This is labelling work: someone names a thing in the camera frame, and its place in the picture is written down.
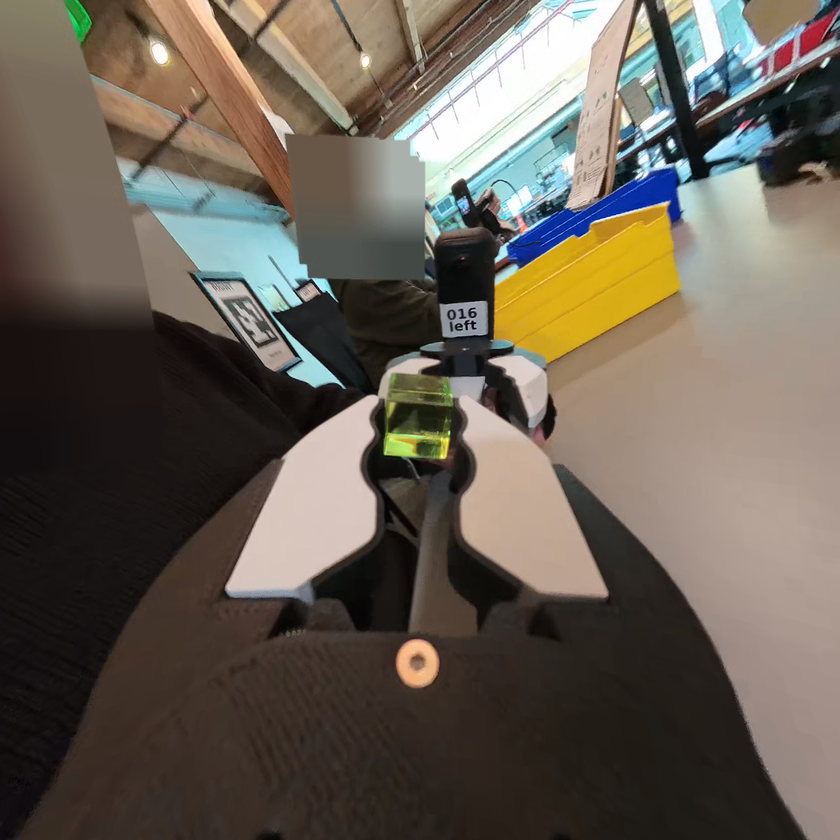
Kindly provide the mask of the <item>blue plastic bin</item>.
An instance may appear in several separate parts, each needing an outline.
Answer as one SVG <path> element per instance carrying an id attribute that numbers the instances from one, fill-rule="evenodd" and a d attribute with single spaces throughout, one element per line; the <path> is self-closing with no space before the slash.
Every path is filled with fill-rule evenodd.
<path id="1" fill-rule="evenodd" d="M 564 209 L 540 220 L 509 242 L 507 258 L 511 264 L 522 268 L 565 239 L 585 235 L 594 222 L 662 203 L 668 204 L 670 222 L 676 224 L 681 219 L 678 186 L 679 176 L 674 166 L 652 171 L 586 209 Z"/>

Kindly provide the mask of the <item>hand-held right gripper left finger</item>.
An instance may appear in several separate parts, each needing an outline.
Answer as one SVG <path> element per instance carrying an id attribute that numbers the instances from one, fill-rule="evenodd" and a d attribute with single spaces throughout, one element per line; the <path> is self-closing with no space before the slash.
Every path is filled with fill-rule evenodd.
<path id="1" fill-rule="evenodd" d="M 225 584 L 229 598 L 313 603 L 330 573 L 375 545 L 384 514 L 363 457 L 377 441 L 379 407 L 377 397 L 362 398 L 283 457 Z"/>

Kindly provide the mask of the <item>person's left hand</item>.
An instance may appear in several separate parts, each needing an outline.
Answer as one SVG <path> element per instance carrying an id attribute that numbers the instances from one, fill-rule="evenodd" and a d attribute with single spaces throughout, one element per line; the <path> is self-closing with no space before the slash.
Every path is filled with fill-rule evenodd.
<path id="1" fill-rule="evenodd" d="M 541 422 L 534 427 L 529 427 L 526 432 L 528 438 L 539 448 L 543 448 L 553 435 L 558 416 L 556 408 L 553 396 L 548 394 Z"/>

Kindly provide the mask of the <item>black metal post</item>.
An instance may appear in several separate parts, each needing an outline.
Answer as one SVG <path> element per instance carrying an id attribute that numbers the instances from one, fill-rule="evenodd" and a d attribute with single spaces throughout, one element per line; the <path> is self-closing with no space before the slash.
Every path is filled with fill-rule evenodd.
<path id="1" fill-rule="evenodd" d="M 672 103 L 679 143 L 689 163 L 693 181 L 708 178 L 710 168 L 701 148 L 693 119 L 686 80 L 679 63 L 679 53 L 664 1 L 643 1 L 653 40 L 658 52 L 665 84 Z"/>

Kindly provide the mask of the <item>green transparent cube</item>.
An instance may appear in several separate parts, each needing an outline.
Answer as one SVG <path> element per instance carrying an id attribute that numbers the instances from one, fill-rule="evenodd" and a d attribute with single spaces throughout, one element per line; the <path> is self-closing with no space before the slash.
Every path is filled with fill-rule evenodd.
<path id="1" fill-rule="evenodd" d="M 391 374 L 384 405 L 385 456 L 446 460 L 455 408 L 449 378 L 419 373 Z"/>

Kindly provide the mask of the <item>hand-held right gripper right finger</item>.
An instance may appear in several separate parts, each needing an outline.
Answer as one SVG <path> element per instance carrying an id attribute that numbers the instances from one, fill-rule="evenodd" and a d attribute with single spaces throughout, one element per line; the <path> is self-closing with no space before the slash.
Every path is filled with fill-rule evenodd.
<path id="1" fill-rule="evenodd" d="M 606 599 L 608 590 L 550 459 L 471 397 L 458 399 L 469 462 L 456 534 L 513 584 L 551 599 Z"/>

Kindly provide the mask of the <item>person's left forearm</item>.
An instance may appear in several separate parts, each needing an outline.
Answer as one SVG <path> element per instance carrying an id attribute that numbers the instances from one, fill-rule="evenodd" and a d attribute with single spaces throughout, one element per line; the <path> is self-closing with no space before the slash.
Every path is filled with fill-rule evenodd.
<path id="1" fill-rule="evenodd" d="M 162 418 L 139 458 L 143 484 L 203 522 L 272 460 L 362 393 L 270 371 L 241 343 L 153 311 Z"/>

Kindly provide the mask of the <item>dark cloth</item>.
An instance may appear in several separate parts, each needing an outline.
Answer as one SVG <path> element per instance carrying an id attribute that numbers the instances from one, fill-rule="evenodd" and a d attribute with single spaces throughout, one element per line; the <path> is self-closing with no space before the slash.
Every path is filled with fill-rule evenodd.
<path id="1" fill-rule="evenodd" d="M 358 358 L 338 304 L 321 293 L 285 311 L 273 311 L 289 332 L 344 387 L 369 395 L 375 392 Z"/>

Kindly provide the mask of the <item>black battery charger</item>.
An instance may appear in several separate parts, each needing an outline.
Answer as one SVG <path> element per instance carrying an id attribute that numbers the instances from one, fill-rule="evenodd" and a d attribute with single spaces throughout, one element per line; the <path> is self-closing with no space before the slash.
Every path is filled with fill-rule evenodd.
<path id="1" fill-rule="evenodd" d="M 818 179 L 838 176 L 838 121 L 786 130 L 761 146 L 756 165 L 765 186 L 782 186 L 806 175 Z"/>

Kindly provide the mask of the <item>printed cardboard sign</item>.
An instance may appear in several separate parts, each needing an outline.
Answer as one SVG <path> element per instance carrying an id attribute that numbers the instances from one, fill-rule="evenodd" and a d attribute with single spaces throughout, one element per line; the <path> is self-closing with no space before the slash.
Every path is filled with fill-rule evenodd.
<path id="1" fill-rule="evenodd" d="M 595 40 L 574 150 L 567 209 L 578 212 L 613 190 L 621 106 L 618 83 L 633 33 L 638 1 L 622 1 Z"/>

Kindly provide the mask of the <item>framed marker sign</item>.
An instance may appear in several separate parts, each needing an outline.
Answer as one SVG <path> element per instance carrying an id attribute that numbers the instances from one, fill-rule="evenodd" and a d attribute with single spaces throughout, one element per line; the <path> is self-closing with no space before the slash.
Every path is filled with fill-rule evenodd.
<path id="1" fill-rule="evenodd" d="M 244 276 L 192 271 L 190 277 L 237 340 L 267 369 L 288 372 L 302 362 Z"/>

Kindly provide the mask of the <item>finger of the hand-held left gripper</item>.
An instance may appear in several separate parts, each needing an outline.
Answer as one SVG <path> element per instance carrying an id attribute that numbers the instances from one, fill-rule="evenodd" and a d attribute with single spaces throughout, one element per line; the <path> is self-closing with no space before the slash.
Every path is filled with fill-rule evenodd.
<path id="1" fill-rule="evenodd" d="M 390 360 L 385 367 L 384 379 L 390 380 L 393 374 L 452 375 L 447 372 L 442 358 L 435 358 L 422 353 L 406 353 Z"/>
<path id="2" fill-rule="evenodd" d="M 497 414 L 534 432 L 549 412 L 547 363 L 541 355 L 498 355 L 487 363 L 487 386 Z"/>

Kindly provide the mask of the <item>yellow plastic bins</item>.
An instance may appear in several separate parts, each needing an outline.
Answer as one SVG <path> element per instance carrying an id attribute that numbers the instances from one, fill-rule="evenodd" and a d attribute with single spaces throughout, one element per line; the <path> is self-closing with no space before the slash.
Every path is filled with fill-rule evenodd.
<path id="1" fill-rule="evenodd" d="M 497 285 L 495 335 L 554 362 L 680 291 L 669 203 L 594 221 Z"/>

